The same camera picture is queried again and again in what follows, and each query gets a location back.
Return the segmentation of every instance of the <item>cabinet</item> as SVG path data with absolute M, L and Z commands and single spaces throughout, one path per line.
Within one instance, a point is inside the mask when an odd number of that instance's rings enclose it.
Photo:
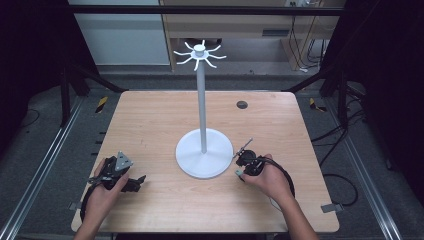
M 343 6 L 345 0 L 318 0 L 309 2 L 308 7 Z M 263 6 L 284 7 L 286 0 L 161 0 L 161 5 L 195 5 L 195 6 Z M 168 53 L 171 66 L 175 68 L 175 49 L 179 38 L 280 38 L 289 56 L 293 69 L 296 69 L 296 58 L 304 57 L 309 41 L 313 38 L 330 39 L 338 17 L 297 16 L 294 32 L 296 46 L 299 46 L 297 55 L 293 56 L 289 44 L 295 44 L 290 37 L 292 16 L 258 16 L 258 15 L 172 15 L 163 16 L 165 35 L 168 42 Z

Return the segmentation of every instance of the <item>round white base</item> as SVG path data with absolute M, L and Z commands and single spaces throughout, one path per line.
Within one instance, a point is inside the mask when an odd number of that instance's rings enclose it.
M 224 172 L 233 158 L 233 145 L 221 132 L 206 129 L 206 153 L 202 153 L 200 129 L 184 135 L 177 144 L 178 165 L 188 175 L 207 179 Z

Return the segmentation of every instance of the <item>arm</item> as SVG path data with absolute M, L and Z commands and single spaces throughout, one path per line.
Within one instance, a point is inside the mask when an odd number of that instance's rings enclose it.
M 94 171 L 95 176 L 99 175 L 103 164 L 104 159 Z M 94 189 L 87 202 L 84 222 L 75 234 L 74 240 L 94 239 L 103 220 L 118 200 L 119 193 L 127 184 L 128 178 L 128 173 L 125 173 L 110 191 L 101 184 Z
M 272 159 L 271 154 L 267 154 L 265 157 Z M 246 183 L 259 187 L 265 195 L 277 202 L 286 220 L 290 237 L 293 240 L 318 239 L 314 229 L 303 214 L 299 203 L 290 192 L 287 179 L 278 168 L 267 163 L 259 176 L 242 174 L 241 178 Z

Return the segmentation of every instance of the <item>small black object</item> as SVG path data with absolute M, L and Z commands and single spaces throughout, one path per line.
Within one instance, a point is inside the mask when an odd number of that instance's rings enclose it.
M 120 168 L 119 166 L 117 167 L 118 159 L 115 156 L 106 158 L 99 175 L 88 179 L 88 183 L 90 183 L 91 186 L 88 188 L 81 204 L 81 221 L 84 221 L 87 202 L 94 189 L 100 184 L 103 184 L 107 190 L 111 190 L 122 177 L 122 175 L 124 175 L 130 169 L 132 162 L 129 161 L 131 163 L 128 164 L 128 161 L 128 159 L 125 160 L 126 165 Z M 138 190 L 140 190 L 140 185 L 144 182 L 145 179 L 146 175 L 140 177 L 139 179 L 128 179 L 127 184 L 122 188 L 121 192 L 138 192 Z
M 284 168 L 281 167 L 280 164 L 267 157 L 256 157 L 255 152 L 253 152 L 252 150 L 242 150 L 240 153 L 238 153 L 238 156 L 239 158 L 237 159 L 236 164 L 239 167 L 245 166 L 243 173 L 250 176 L 258 176 L 259 174 L 261 174 L 262 170 L 264 169 L 265 163 L 269 163 L 280 169 L 289 183 L 290 191 L 293 194 L 293 197 L 295 197 L 293 181 L 289 173 L 284 170 Z

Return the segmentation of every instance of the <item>human hand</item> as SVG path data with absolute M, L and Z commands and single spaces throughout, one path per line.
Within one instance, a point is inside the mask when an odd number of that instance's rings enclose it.
M 272 159 L 271 154 L 266 154 L 265 157 Z M 249 176 L 243 173 L 240 177 L 246 183 L 259 187 L 265 195 L 276 201 L 294 198 L 284 173 L 272 164 L 265 163 L 264 169 L 258 176 Z
M 94 176 L 100 174 L 104 163 L 105 159 L 97 166 Z M 125 173 L 111 190 L 107 190 L 102 184 L 97 186 L 88 199 L 84 222 L 90 221 L 92 224 L 98 224 L 100 226 L 118 200 L 119 193 L 127 184 L 128 179 L 129 174 Z

